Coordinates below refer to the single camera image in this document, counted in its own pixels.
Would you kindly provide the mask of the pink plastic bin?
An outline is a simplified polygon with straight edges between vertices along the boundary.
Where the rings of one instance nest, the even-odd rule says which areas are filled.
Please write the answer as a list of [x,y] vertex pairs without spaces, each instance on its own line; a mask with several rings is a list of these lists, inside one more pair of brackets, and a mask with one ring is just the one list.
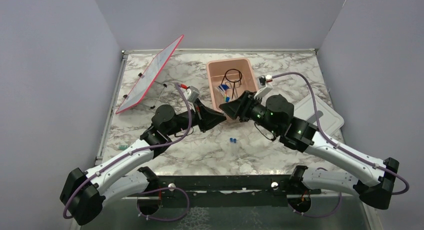
[[[206,64],[209,90],[213,109],[221,112],[219,105],[225,103],[225,93],[236,100],[244,91],[256,92],[259,90],[257,79],[247,58],[231,58],[213,60]],[[219,85],[226,84],[230,87],[222,91]]]

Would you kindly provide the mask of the two blue capped vials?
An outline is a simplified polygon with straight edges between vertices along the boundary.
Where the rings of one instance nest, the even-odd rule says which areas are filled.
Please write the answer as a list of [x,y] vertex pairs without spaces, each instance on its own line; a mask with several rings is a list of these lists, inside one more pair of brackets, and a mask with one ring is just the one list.
[[230,145],[230,152],[233,156],[237,154],[237,139],[236,138],[230,138],[229,139],[229,145]]

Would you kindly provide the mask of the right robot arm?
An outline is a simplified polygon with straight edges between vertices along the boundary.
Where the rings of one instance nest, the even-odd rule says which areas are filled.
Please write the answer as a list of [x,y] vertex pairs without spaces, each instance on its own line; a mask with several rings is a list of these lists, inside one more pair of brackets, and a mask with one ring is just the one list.
[[285,147],[322,158],[343,169],[329,172],[297,166],[288,180],[289,189],[300,194],[304,190],[326,189],[358,196],[376,209],[388,209],[400,163],[363,154],[321,133],[319,128],[294,116],[294,105],[282,95],[272,95],[265,105],[245,91],[238,99],[222,103],[219,108],[231,119],[249,120],[262,126]]

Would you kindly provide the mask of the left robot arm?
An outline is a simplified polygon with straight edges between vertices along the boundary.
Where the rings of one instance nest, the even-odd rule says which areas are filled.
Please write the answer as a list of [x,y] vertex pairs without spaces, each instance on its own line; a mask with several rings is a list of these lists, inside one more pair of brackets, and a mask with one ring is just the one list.
[[100,214],[108,201],[132,190],[152,195],[157,190],[157,181],[151,170],[128,176],[128,172],[164,153],[174,141],[171,135],[184,131],[187,136],[192,127],[201,132],[213,129],[226,120],[226,116],[194,101],[194,108],[177,114],[171,105],[159,106],[151,118],[150,127],[128,147],[109,161],[86,171],[73,169],[67,176],[60,201],[65,209],[65,219],[74,219],[83,226]]

